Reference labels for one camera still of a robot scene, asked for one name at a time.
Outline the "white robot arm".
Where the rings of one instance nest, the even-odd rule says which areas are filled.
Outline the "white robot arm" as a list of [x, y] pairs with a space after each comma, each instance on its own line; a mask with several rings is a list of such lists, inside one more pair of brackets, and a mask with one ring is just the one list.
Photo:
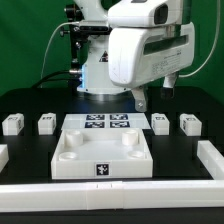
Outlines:
[[80, 20], [73, 45], [88, 45], [78, 91], [98, 100], [131, 92], [135, 109], [147, 110], [147, 84], [162, 78], [161, 96], [174, 96], [179, 71], [194, 59], [192, 0], [73, 0]]

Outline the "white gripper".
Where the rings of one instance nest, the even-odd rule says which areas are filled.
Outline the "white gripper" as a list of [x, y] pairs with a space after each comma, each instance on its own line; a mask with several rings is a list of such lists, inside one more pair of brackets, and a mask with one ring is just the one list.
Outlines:
[[110, 80], [117, 86], [135, 88], [131, 90], [135, 110], [146, 112], [147, 93], [141, 85], [166, 76], [161, 98], [172, 99], [178, 78], [175, 72], [192, 64], [194, 45], [192, 23], [182, 25], [177, 37], [167, 37], [165, 28], [115, 28], [108, 45]]

